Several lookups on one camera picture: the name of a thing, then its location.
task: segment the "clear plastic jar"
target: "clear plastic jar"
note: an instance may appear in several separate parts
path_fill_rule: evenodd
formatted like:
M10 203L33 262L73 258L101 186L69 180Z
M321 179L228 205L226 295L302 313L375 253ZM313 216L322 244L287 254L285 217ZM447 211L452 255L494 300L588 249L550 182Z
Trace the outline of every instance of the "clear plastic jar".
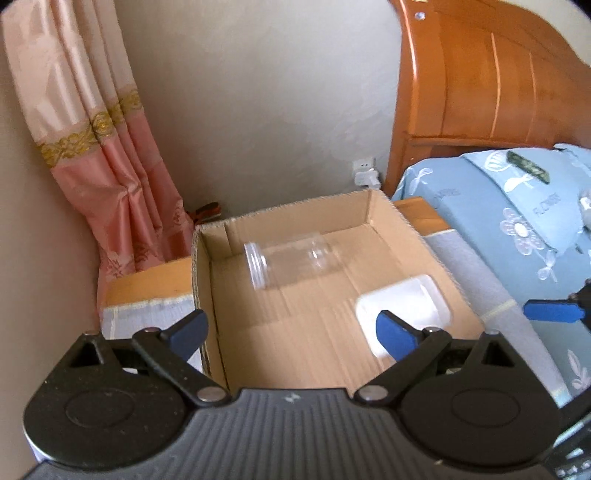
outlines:
M315 277L338 265L334 252L319 233L283 242L245 244L244 251L256 290Z

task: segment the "white plastic container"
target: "white plastic container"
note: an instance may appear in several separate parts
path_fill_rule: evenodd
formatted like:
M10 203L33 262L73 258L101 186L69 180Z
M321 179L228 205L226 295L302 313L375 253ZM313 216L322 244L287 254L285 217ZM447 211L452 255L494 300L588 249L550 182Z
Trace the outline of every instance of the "white plastic container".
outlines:
M429 275L419 275L361 295L355 315L372 353L379 358L388 356L375 333L375 321L382 310L391 311L417 330L445 329L452 319L443 295Z
M282 242L244 245L255 290L281 287L332 270L338 261L319 233Z

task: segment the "cardboard box flap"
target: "cardboard box flap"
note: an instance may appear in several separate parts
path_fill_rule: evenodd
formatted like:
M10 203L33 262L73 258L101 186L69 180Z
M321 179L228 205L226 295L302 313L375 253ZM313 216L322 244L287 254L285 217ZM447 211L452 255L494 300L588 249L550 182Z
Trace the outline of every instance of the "cardboard box flap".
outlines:
M219 260L229 254L240 255L248 242L280 241L363 225L369 200L368 191L304 200L204 226L202 233L212 259Z
M207 315L209 332L207 341L201 347L201 360L204 372L220 385L228 385L222 356L217 342L217 323L213 307L213 295L210 282L210 259L203 239L197 231L193 235L192 253L193 297L195 306Z

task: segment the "white flower pattern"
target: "white flower pattern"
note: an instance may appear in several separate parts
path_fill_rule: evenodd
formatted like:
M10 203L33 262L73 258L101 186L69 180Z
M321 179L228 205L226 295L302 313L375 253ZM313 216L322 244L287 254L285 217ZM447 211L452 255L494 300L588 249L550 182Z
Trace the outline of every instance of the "white flower pattern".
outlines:
M484 168L488 171L505 171L511 166L509 162L507 162L507 152L503 150L497 150L488 155L484 162Z
M533 179L534 178L529 173L526 173L526 174L522 175L521 177L512 177L505 182L505 186L503 187L503 190L505 190L507 193L512 192L519 185L522 185L522 184L529 185L527 182L529 182L530 180L533 180Z
M409 167L408 169L414 173L414 170L412 167ZM414 193L417 191L418 185L420 183L422 183L423 185L426 185L427 182L423 180L423 177L426 175L430 175L431 173L433 173L433 170L431 168L428 168L428 167L421 168L421 170L418 171L417 177L415 179L413 179L412 182L410 183L410 185L408 186L408 194L410 196L414 195Z
M540 240L527 220L511 209L503 210L503 220L500 224L501 231L512 236L515 247L521 255L531 255L534 250L543 250L544 242Z
M591 387L591 376L587 371L587 367L581 366L579 358L574 354L572 350L568 351L570 367L573 369L574 374L577 376L572 381L572 386L576 390L584 391Z
M546 280L546 278L552 277L552 280L556 282L556 275L554 275L554 270L552 270L552 267L556 265L556 251L548 250L546 252L546 258L542 257L542 260L544 260L546 266L538 270L538 278L540 280Z

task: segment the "wooden bed headboard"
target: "wooden bed headboard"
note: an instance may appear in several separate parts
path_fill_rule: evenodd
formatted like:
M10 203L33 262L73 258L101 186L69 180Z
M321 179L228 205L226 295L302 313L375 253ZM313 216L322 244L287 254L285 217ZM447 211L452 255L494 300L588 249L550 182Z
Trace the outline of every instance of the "wooden bed headboard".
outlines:
M425 158L591 148L591 68L537 15L499 0L390 0L402 25L384 192Z

